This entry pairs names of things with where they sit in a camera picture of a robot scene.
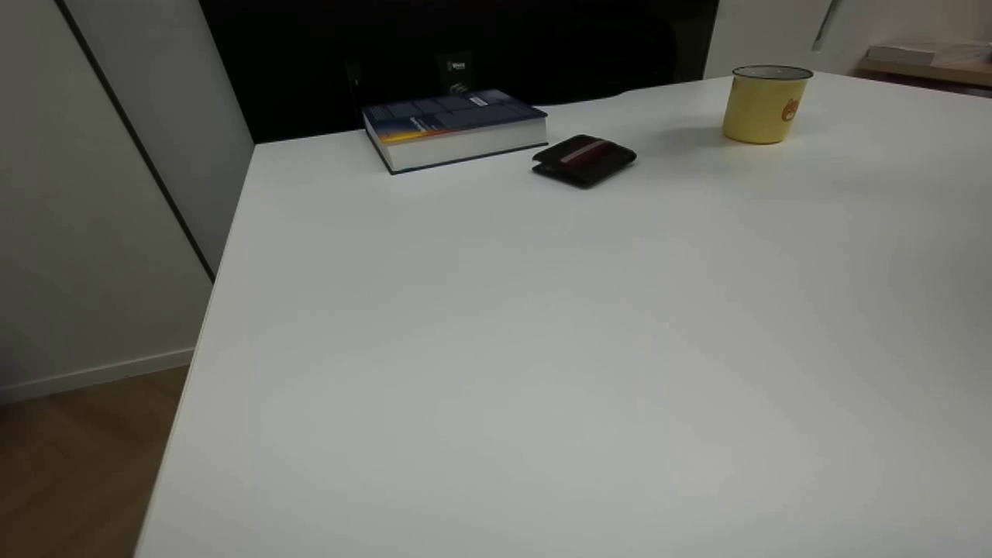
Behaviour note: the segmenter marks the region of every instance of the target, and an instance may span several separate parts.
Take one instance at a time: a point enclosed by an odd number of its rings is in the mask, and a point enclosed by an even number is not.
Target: table surface
[[[143,558],[992,555],[992,107],[817,74],[550,108],[638,164],[259,146]]]

